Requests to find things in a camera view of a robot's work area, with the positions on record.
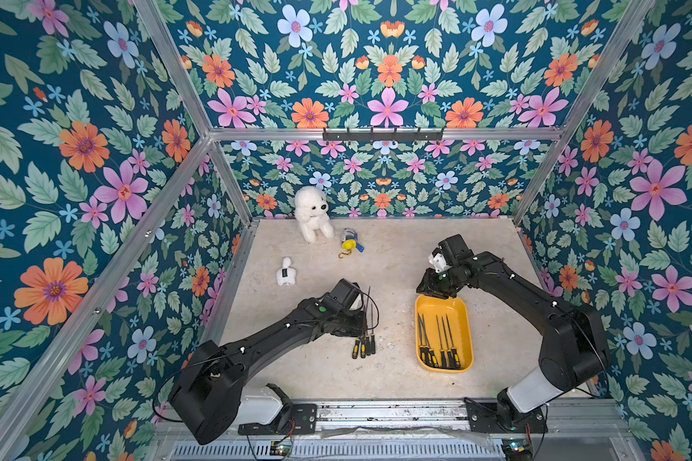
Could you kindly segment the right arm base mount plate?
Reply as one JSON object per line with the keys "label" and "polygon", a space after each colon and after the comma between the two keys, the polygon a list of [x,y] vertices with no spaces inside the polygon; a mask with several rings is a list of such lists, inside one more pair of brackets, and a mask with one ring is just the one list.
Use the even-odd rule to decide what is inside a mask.
{"label": "right arm base mount plate", "polygon": [[473,432],[542,434],[548,428],[545,413],[541,408],[529,413],[519,413],[510,403],[504,401],[481,403],[464,398],[463,403]]}

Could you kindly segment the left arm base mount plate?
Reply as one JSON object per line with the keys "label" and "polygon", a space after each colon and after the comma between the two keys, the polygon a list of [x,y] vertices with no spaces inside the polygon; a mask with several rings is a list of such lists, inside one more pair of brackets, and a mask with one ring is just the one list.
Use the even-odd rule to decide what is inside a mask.
{"label": "left arm base mount plate", "polygon": [[240,425],[238,435],[308,435],[315,433],[318,405],[314,403],[289,403],[269,424],[251,423]]}

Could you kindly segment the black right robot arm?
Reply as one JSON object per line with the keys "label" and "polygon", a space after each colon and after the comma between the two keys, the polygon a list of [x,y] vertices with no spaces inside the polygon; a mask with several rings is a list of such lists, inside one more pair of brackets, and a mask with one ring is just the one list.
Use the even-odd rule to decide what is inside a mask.
{"label": "black right robot arm", "polygon": [[609,368],[605,328],[590,305],[572,305],[544,291],[517,275],[501,257],[474,253],[459,234],[439,242],[429,264],[418,294],[449,300],[464,288],[480,289],[504,302],[541,335],[536,368],[497,396],[496,415],[506,424]]}

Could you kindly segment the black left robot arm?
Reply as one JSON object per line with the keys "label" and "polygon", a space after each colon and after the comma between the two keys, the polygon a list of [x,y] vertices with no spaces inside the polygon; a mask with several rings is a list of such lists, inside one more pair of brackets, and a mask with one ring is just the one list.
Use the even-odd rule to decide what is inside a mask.
{"label": "black left robot arm", "polygon": [[267,384],[264,389],[277,404],[271,417],[261,418],[244,408],[245,386],[280,357],[322,336],[364,340],[365,353],[372,353],[370,334],[379,321],[371,293],[342,279],[331,291],[301,301],[259,332],[224,345],[213,340],[203,343],[172,376],[168,402],[177,421],[201,446],[232,426],[256,426],[288,438],[302,426],[290,397],[278,385]]}

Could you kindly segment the file tool yellow-black handle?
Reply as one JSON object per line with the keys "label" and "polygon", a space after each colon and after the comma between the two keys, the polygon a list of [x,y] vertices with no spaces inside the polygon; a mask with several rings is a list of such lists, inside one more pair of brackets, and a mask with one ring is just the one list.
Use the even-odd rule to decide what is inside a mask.
{"label": "file tool yellow-black handle", "polygon": [[450,343],[451,361],[453,363],[453,369],[459,370],[461,368],[461,359],[459,358],[459,351],[457,350],[456,342],[454,341],[454,338],[453,338],[453,332],[451,329],[451,322],[450,322],[449,315],[445,316],[445,322],[446,322],[446,332],[448,334],[449,343]]}
{"label": "file tool yellow-black handle", "polygon": [[448,367],[448,361],[446,358],[445,354],[445,348],[443,344],[443,337],[442,337],[442,330],[441,330],[441,323],[440,323],[440,318],[436,315],[436,333],[439,341],[439,357],[440,357],[440,368],[441,369],[447,369]]}
{"label": "file tool yellow-black handle", "polygon": [[418,335],[419,335],[420,359],[421,359],[423,364],[430,365],[431,361],[429,359],[429,352],[428,352],[427,344],[425,342],[425,330],[424,330],[423,318],[421,315],[418,316]]}
{"label": "file tool yellow-black handle", "polygon": [[425,342],[427,344],[427,348],[428,348],[428,352],[429,352],[429,359],[431,361],[431,364],[427,365],[427,366],[435,369],[438,366],[436,354],[434,353],[434,349],[431,347],[431,344],[430,344],[430,340],[429,340],[429,336],[428,336],[428,332],[427,332],[427,328],[426,328],[426,324],[425,324],[425,318],[422,314],[420,314],[420,315],[423,318],[423,324],[424,324],[424,330],[425,330]]}
{"label": "file tool yellow-black handle", "polygon": [[363,334],[361,335],[361,345],[359,346],[359,357],[360,358],[367,358],[367,355],[369,355],[369,349],[370,346],[368,344],[369,340],[369,322],[368,322],[368,317],[369,317],[369,295],[370,295],[370,290],[367,290],[366,293],[361,293],[361,311],[363,312]]}
{"label": "file tool yellow-black handle", "polygon": [[361,340],[359,338],[357,338],[355,340],[355,344],[354,344],[354,347],[353,347],[353,350],[351,353],[351,357],[353,359],[358,359],[360,355],[361,355]]}
{"label": "file tool yellow-black handle", "polygon": [[451,369],[453,368],[453,357],[452,357],[452,354],[451,354],[451,352],[450,352],[450,350],[449,350],[448,332],[447,332],[447,328],[446,328],[446,324],[445,324],[445,319],[444,319],[443,317],[441,317],[441,318],[440,318],[440,321],[441,321],[440,323],[441,323],[443,344],[444,344],[444,348],[445,348],[445,351],[446,351],[446,352],[445,352],[446,358],[447,358],[447,361],[448,361],[448,367],[447,367],[447,369],[448,369],[448,370],[451,370]]}
{"label": "file tool yellow-black handle", "polygon": [[376,320],[375,320],[375,313],[374,311],[371,311],[371,325],[369,328],[369,339],[368,339],[368,348],[367,348],[367,355],[375,355],[376,353],[376,333],[375,333],[375,327],[377,326]]}

